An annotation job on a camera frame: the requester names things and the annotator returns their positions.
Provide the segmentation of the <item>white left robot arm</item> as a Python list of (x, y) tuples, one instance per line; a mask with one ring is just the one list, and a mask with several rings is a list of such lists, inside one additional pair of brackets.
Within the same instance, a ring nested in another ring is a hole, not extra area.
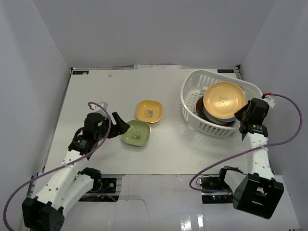
[(100, 141), (124, 134), (129, 124), (113, 112), (114, 121), (100, 113), (89, 113), (77, 131), (62, 161), (46, 185), (22, 203), (24, 225), (33, 231), (59, 231), (67, 212), (87, 192), (102, 186), (99, 170), (87, 167)]

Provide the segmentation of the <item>yellow square panda dish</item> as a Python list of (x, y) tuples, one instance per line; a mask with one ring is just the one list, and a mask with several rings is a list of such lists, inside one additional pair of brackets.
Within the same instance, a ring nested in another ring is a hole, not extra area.
[(136, 118), (146, 123), (156, 123), (161, 119), (162, 105), (158, 101), (140, 101), (136, 109)]

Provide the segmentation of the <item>green square panda dish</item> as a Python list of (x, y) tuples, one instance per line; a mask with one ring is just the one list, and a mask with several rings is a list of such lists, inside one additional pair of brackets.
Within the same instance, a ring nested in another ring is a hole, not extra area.
[(122, 135), (122, 141), (128, 145), (144, 146), (150, 137), (150, 125), (138, 120), (131, 120), (128, 124), (130, 128)]

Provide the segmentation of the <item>dark red rimmed round plate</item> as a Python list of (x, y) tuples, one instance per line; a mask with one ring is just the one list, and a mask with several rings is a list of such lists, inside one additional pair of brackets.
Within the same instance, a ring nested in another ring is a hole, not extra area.
[(196, 103), (196, 114), (199, 118), (203, 119), (203, 120), (207, 120), (207, 117), (205, 116), (204, 112), (203, 112), (203, 97), (199, 98), (197, 103)]

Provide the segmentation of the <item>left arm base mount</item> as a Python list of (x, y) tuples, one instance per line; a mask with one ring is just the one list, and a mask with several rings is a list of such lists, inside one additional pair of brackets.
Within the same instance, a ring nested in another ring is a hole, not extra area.
[(96, 186), (82, 196), (82, 202), (117, 202), (117, 178), (101, 178)]

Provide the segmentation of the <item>light blue round plate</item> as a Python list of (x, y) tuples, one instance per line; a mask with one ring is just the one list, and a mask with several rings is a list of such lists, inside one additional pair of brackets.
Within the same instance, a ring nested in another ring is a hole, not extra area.
[(213, 117), (215, 120), (219, 120), (221, 122), (225, 122), (225, 123), (231, 123), (231, 122), (234, 122), (236, 121), (236, 118), (235, 117), (232, 117), (232, 118), (228, 118), (228, 119), (221, 119), (221, 118), (217, 118), (217, 117)]

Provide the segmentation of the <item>yellow round plate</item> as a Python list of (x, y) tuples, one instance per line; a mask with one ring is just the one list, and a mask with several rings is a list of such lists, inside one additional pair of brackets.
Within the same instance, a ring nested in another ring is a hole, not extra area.
[(244, 91), (236, 84), (222, 81), (211, 85), (204, 93), (204, 108), (218, 119), (231, 119), (245, 106)]

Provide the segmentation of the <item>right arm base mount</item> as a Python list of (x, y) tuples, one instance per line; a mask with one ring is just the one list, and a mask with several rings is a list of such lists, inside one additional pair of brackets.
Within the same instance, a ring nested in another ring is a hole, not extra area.
[(233, 193), (225, 183), (221, 183), (218, 176), (204, 175), (196, 180), (196, 184), (203, 190), (214, 190), (214, 192), (203, 192), (203, 204), (232, 204)]

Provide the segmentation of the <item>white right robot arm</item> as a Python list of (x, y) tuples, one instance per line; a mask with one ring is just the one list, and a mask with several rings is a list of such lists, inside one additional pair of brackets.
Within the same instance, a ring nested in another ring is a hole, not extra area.
[(239, 167), (224, 166), (217, 180), (221, 191), (232, 191), (234, 209), (264, 219), (272, 217), (284, 192), (283, 184), (274, 178), (265, 146), (268, 131), (262, 123), (269, 107), (266, 101), (253, 98), (235, 113), (242, 141), (251, 145), (253, 151), (247, 156), (246, 173)]

